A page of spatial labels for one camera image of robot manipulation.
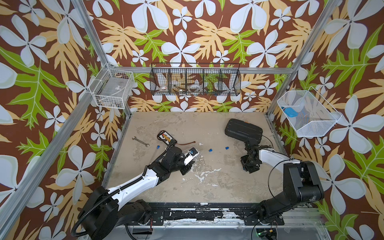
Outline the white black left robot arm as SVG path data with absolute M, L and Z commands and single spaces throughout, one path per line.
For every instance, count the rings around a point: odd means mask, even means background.
M 167 180 L 171 173 L 188 173 L 198 155 L 196 148 L 184 153 L 176 146 L 168 146 L 142 174 L 116 187 L 97 188 L 79 213 L 71 230 L 72 237 L 89 236 L 92 240 L 102 240 L 118 226 L 146 224 L 152 208 L 143 200 L 131 201 Z

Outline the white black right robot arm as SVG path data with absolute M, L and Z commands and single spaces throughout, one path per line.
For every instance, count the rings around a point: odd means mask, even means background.
M 271 194 L 270 199 L 259 204 L 256 213 L 259 223 L 271 223 L 284 212 L 324 198 L 324 189 L 313 162 L 295 160 L 265 145 L 245 144 L 245 150 L 247 154 L 241 157 L 241 164 L 246 172 L 251 174 L 259 171 L 262 164 L 272 166 L 267 180 L 268 188 L 273 171 L 277 170 L 283 175 L 282 192 Z

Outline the black battery charging board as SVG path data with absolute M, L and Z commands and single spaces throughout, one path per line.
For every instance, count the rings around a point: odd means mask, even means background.
M 158 135 L 157 139 L 165 143 L 167 146 L 169 145 L 175 145 L 177 141 L 175 138 L 173 138 L 167 131 L 161 130 Z

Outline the silver open-end wrench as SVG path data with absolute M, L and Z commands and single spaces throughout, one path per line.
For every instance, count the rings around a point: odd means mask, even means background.
M 149 147 L 149 146 L 150 146 L 150 144 L 145 143 L 145 142 L 142 141 L 142 140 L 139 140 L 136 136 L 134 136 L 134 137 L 132 138 L 132 140 L 133 140 L 133 141 L 137 141 L 138 143 L 140 143 L 140 144 L 142 144 L 142 145 L 144 145 L 144 146 L 146 146 L 146 147 Z

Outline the black plastic case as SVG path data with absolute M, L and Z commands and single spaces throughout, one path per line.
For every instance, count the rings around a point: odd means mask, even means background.
M 225 134 L 244 143 L 259 145 L 263 137 L 263 129 L 238 119 L 230 119 L 225 127 Z

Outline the blue object in basket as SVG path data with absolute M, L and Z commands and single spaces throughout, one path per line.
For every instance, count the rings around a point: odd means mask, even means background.
M 284 108 L 283 112 L 289 118 L 295 118 L 299 115 L 299 113 L 296 110 L 294 110 L 293 108 Z

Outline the white mesh basket right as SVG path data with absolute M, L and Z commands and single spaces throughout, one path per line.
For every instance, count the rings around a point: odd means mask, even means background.
M 283 112 L 299 138 L 324 137 L 342 118 L 342 114 L 313 87 L 287 91 L 277 104 L 282 111 L 293 108 L 299 113 L 289 118 Z

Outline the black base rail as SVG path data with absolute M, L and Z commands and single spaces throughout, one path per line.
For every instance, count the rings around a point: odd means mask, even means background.
M 166 222 L 191 219 L 193 223 L 214 223 L 235 220 L 245 226 L 283 226 L 282 214 L 260 217 L 256 203 L 148 203 L 152 211 L 139 221 L 129 220 L 128 226 L 165 226 Z

